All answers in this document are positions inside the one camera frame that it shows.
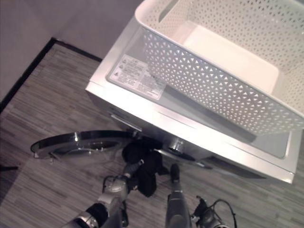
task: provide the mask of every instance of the washing machine door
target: washing machine door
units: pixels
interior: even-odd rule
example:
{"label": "washing machine door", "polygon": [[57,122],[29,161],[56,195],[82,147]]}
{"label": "washing machine door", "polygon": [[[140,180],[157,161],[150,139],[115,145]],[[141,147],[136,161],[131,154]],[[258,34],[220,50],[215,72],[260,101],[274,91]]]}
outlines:
{"label": "washing machine door", "polygon": [[31,146],[31,151],[37,159],[51,158],[83,166],[113,160],[116,152],[132,140],[131,132],[73,132],[40,140]]}

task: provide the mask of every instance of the wooden floor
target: wooden floor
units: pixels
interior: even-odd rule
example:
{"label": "wooden floor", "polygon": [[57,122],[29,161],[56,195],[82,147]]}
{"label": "wooden floor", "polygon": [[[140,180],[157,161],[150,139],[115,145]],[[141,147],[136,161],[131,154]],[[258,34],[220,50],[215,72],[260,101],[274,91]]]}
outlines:
{"label": "wooden floor", "polygon": [[[49,160],[35,160],[32,143],[45,137],[85,130],[117,129],[88,99],[84,88],[99,65],[55,45],[1,114],[1,165],[18,165],[19,171],[1,173],[1,228],[57,228],[85,210],[100,195],[106,175],[124,167],[117,153],[108,163],[96,161],[77,167]],[[181,166],[183,192],[190,212],[196,195],[212,203],[222,198],[231,203],[240,228],[304,228],[304,144],[292,185],[256,183]],[[166,166],[173,161],[165,159]],[[158,176],[156,193],[145,198],[134,191],[128,197],[131,228],[162,228],[168,176]],[[219,214],[232,227],[225,205]]]}

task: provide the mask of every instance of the warning label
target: warning label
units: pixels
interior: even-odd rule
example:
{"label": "warning label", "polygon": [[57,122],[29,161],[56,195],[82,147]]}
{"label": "warning label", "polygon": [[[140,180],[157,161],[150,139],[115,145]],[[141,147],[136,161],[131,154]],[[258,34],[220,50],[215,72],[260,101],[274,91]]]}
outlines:
{"label": "warning label", "polygon": [[134,91],[159,100],[166,84],[150,75],[146,63],[124,55],[109,77]]}

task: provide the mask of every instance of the white laundry basket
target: white laundry basket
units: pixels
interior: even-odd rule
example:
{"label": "white laundry basket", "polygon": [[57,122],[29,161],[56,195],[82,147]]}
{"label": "white laundry basket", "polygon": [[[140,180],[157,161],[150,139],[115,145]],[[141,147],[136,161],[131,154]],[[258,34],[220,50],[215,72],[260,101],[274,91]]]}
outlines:
{"label": "white laundry basket", "polygon": [[304,6],[294,0],[145,0],[150,72],[255,135],[304,128]]}

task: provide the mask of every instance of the wire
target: wire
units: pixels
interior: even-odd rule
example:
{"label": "wire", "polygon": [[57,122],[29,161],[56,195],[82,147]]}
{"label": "wire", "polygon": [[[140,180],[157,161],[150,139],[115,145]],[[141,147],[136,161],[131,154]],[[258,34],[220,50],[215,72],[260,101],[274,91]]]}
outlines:
{"label": "wire", "polygon": [[234,213],[232,207],[230,206],[230,204],[223,200],[223,199],[218,199],[217,201],[215,201],[210,207],[208,207],[209,209],[212,209],[214,211],[214,213],[217,215],[217,217],[219,218],[219,220],[221,220],[221,218],[218,216],[218,214],[215,212],[215,205],[219,202],[223,202],[226,203],[231,211],[232,217],[233,217],[233,221],[234,221],[234,228],[238,228],[237,227],[237,220],[236,220],[236,214]]}

